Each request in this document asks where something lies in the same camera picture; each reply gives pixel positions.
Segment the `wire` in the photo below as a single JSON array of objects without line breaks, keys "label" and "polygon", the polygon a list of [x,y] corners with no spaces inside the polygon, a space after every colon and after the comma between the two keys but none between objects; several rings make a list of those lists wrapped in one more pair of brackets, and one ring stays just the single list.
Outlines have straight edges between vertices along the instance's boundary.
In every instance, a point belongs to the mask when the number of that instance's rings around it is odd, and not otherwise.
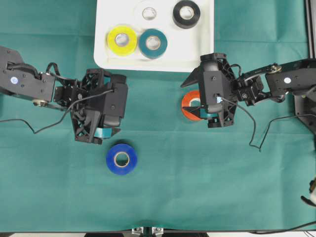
[{"label": "wire", "polygon": [[88,100],[88,99],[93,99],[93,98],[95,98],[95,97],[99,97],[99,96],[105,95],[105,94],[107,94],[107,93],[109,93],[109,92],[113,92],[113,91],[114,91],[113,89],[111,89],[111,90],[106,90],[106,91],[103,91],[103,92],[100,93],[100,94],[91,95],[91,96],[88,96],[88,97],[85,97],[85,98],[83,98],[83,99],[80,99],[80,100],[77,100],[77,101],[73,102],[73,103],[68,107],[68,109],[64,112],[63,116],[61,117],[61,119],[60,119],[58,122],[53,123],[53,124],[51,124],[51,125],[48,125],[48,126],[46,126],[46,127],[43,127],[43,128],[41,128],[41,129],[39,129],[39,130],[37,130],[37,131],[35,131],[35,130],[32,128],[32,126],[31,126],[26,120],[24,120],[24,119],[14,118],[14,119],[0,120],[0,122],[22,121],[22,122],[24,122],[24,123],[30,128],[30,130],[32,130],[32,132],[33,132],[34,134],[38,134],[39,132],[42,132],[42,131],[44,131],[44,130],[46,130],[46,129],[48,129],[48,128],[51,128],[51,127],[53,127],[53,126],[56,126],[56,125],[60,124],[60,123],[64,120],[64,118],[65,118],[65,116],[67,115],[67,113],[72,109],[72,107],[73,107],[75,104],[77,104],[77,103],[79,103],[79,102],[82,102],[82,101],[85,101],[85,100]]},{"label": "wire", "polygon": [[281,231],[266,231],[266,232],[250,232],[251,234],[255,234],[255,235],[270,235],[270,234],[279,234],[279,233],[285,233],[285,232],[289,232],[289,231],[296,231],[299,230],[301,228],[304,228],[306,226],[311,226],[311,225],[315,225],[316,221],[312,221],[297,227],[293,227],[290,229],[286,229],[286,230],[281,230]]},{"label": "wire", "polygon": [[231,67],[231,68],[233,68],[233,67],[238,67],[238,68],[239,68],[239,70],[238,70],[238,76],[241,77],[241,66],[240,66],[239,64],[235,63],[235,64],[232,64],[230,67]]},{"label": "wire", "polygon": [[263,146],[263,143],[265,142],[266,140],[266,137],[268,135],[268,132],[269,132],[269,129],[270,129],[270,126],[271,126],[271,123],[274,122],[274,121],[277,121],[277,120],[281,120],[281,119],[291,119],[291,118],[298,118],[298,117],[306,117],[306,116],[312,116],[312,117],[315,117],[316,118],[316,115],[312,115],[312,114],[303,114],[303,115],[292,115],[292,116],[285,116],[285,117],[279,117],[279,118],[275,118],[273,120],[271,120],[268,124],[268,127],[266,129],[266,132],[265,132],[265,135],[263,137],[263,140],[259,146],[259,150],[261,151],[261,148]]},{"label": "wire", "polygon": [[243,110],[252,119],[252,121],[253,121],[253,132],[252,132],[252,136],[251,136],[251,139],[250,139],[250,142],[249,142],[249,146],[255,147],[255,148],[259,149],[259,151],[260,151],[260,147],[252,144],[253,139],[254,139],[255,134],[256,134],[256,127],[257,127],[256,120],[254,119],[254,117],[244,107],[242,107],[242,106],[238,105],[237,103],[234,103],[234,102],[232,102],[232,101],[230,101],[228,99],[225,99],[223,97],[221,97],[221,98],[222,98],[222,100],[224,100],[224,101],[226,101],[226,102],[228,102],[228,103],[230,103],[232,105],[235,105],[238,108],[240,108],[241,110]]},{"label": "wire", "polygon": [[[52,73],[52,72],[50,71],[51,67],[54,68],[55,73]],[[47,66],[47,68],[46,68],[46,73],[50,74],[50,75],[53,76],[53,77],[56,77],[57,80],[58,80],[62,85],[66,85],[66,81],[68,81],[68,80],[70,80],[70,81],[75,81],[74,79],[65,78],[65,77],[60,76],[60,72],[59,72],[59,68],[58,68],[57,63],[49,63],[48,66]]]},{"label": "wire", "polygon": [[20,69],[22,71],[31,71],[35,78],[40,79],[40,75],[35,67],[26,63],[9,64],[7,66],[8,70]]},{"label": "wire", "polygon": [[306,231],[311,237],[315,237],[315,236],[313,236],[311,233],[309,233],[308,231]]}]

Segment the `green tablecloth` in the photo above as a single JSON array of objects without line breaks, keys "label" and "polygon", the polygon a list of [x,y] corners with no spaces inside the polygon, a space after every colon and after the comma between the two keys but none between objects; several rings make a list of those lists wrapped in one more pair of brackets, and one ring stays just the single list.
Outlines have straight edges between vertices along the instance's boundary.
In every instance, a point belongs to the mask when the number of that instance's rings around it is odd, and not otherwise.
[{"label": "green tablecloth", "polygon": [[[0,45],[25,62],[44,70],[53,61],[79,79],[96,67],[95,0],[2,0],[0,10]],[[303,0],[217,0],[215,14],[216,51],[244,71],[308,56]],[[259,153],[247,145],[252,121],[243,111],[222,129],[183,117],[182,96],[196,88],[179,87],[188,74],[115,72],[128,76],[126,114],[122,132],[102,146],[75,142],[69,117],[38,135],[0,124],[0,232],[281,229],[315,219],[300,201],[315,174],[314,140],[298,120],[274,124]],[[259,142],[270,119],[293,113],[293,98],[249,110]],[[40,128],[60,116],[0,96],[0,119]],[[105,163],[119,140],[139,159],[126,176]]]}]

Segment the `white tray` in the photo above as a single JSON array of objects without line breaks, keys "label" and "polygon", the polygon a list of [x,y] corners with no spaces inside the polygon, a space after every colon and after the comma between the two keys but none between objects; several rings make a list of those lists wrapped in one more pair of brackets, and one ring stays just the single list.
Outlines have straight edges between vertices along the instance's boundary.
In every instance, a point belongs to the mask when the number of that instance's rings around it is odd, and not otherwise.
[{"label": "white tray", "polygon": [[[142,9],[151,2],[157,16],[154,20],[142,18]],[[214,51],[214,0],[194,0],[201,17],[190,29],[181,29],[172,19],[172,11],[179,0],[98,0],[94,61],[104,69],[143,71],[191,72],[200,63],[199,57]],[[150,28],[162,31],[168,40],[166,52],[158,59],[148,59],[137,47],[128,56],[117,56],[108,48],[107,33],[115,26],[132,27],[139,39]]]}]

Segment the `robotic arm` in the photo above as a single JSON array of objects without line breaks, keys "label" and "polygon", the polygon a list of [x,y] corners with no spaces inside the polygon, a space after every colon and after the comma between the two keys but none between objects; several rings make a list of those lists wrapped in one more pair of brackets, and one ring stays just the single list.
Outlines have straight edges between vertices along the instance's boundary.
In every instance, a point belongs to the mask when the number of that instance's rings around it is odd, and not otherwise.
[{"label": "robotic arm", "polygon": [[[232,70],[235,66],[239,65],[230,65],[226,54],[201,56],[200,66],[181,85],[186,87],[198,83],[201,104],[183,109],[208,120],[209,128],[225,127],[234,124],[237,107],[234,103],[243,101],[253,106],[268,99],[281,103],[291,92],[295,96],[297,115],[316,114],[316,59],[272,64],[242,75],[239,68],[239,77]],[[268,92],[263,91],[262,74],[265,74]],[[299,119],[316,134],[315,117],[302,116]]]},{"label": "robotic arm", "polygon": [[[65,111],[62,119],[70,112],[76,141],[102,144],[103,139],[118,133],[127,91],[126,76],[88,69],[82,81],[68,79],[60,76],[55,63],[39,73],[25,64],[17,51],[0,46],[0,93],[30,100],[35,106]],[[36,134],[62,119],[38,131],[29,127]]]}]

